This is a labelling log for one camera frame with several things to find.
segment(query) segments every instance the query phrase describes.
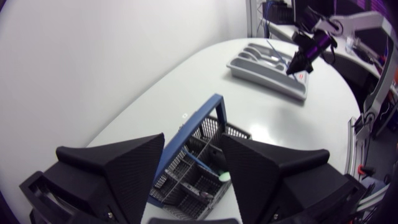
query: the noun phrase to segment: white table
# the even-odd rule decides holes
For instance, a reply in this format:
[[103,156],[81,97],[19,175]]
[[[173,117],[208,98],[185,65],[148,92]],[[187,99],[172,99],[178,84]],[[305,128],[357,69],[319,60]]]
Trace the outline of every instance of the white table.
[[[285,54],[293,55],[297,50],[296,45],[286,42],[270,42]],[[293,149],[328,149],[331,154],[329,163],[343,172],[347,122],[352,116],[359,116],[349,86],[322,59],[313,63],[314,71],[310,75],[304,104],[234,78],[226,64],[248,43],[267,45],[264,39],[230,40],[191,56],[126,108],[89,146],[161,132],[165,134],[167,144],[210,96],[219,93],[224,96],[228,122],[250,132],[253,140]],[[142,222],[146,223],[150,217],[173,218],[147,203]],[[208,219],[228,217],[241,221],[232,187]]]
[[[294,32],[298,31],[297,27],[295,27],[295,26],[276,25],[272,22],[269,23],[269,27],[270,27],[270,30],[276,31],[278,34],[283,35],[284,39],[289,39],[290,41],[292,40],[292,36],[293,36]],[[345,39],[340,38],[340,37],[335,37],[335,40],[337,42],[337,48],[335,49],[336,55],[339,55],[340,57],[347,58],[348,60],[350,60],[354,63],[357,63],[358,65],[365,68],[368,72],[372,73],[375,77],[377,77],[377,78],[380,77],[380,74],[374,65],[364,62],[354,52],[351,52],[350,54],[346,52],[346,50],[345,50],[346,40]]]

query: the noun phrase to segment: metal frame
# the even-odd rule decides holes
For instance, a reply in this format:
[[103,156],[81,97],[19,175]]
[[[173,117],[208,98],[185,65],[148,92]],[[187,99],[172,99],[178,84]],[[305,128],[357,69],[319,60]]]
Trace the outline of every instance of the metal frame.
[[392,108],[392,112],[388,115],[386,122],[383,123],[383,125],[379,128],[379,130],[376,133],[376,137],[378,137],[381,132],[383,131],[383,129],[388,125],[389,121],[391,120],[391,118],[393,117],[394,113],[398,110],[398,103]]
[[[195,112],[191,118],[181,127],[178,133],[170,140],[163,150],[162,156],[160,157],[159,165],[155,173],[155,178],[152,185],[155,185],[157,181],[162,177],[162,174],[166,167],[173,161],[173,158],[180,152],[185,142],[191,137],[191,135],[198,129],[202,121],[216,109],[218,122],[222,132],[226,129],[226,111],[224,105],[224,98],[219,94],[214,94],[197,112]],[[159,202],[157,199],[149,196],[148,202],[162,208],[164,204]]]
[[[331,22],[337,26],[337,29],[330,24]],[[352,16],[332,16],[328,21],[320,20],[315,26],[315,29],[325,30],[332,35],[342,36],[344,38],[349,37],[354,31],[373,28],[381,28],[388,35],[388,56],[375,90],[364,102],[364,114],[362,114],[358,120],[352,118],[348,122],[348,157],[346,173],[357,179],[361,178],[361,176],[357,173],[356,168],[360,164],[363,164],[364,156],[367,156],[365,155],[365,153],[367,153],[365,152],[365,147],[368,147],[368,141],[370,140],[374,122],[380,113],[381,105],[390,90],[391,83],[398,68],[398,41],[396,32],[386,18],[374,11],[363,12]],[[355,45],[365,50],[368,54],[377,56],[376,53],[359,40],[356,40]],[[374,195],[360,201],[357,211],[365,211],[379,204],[387,189],[388,185]]]
[[257,0],[246,0],[246,21],[248,23],[248,37],[257,35]]

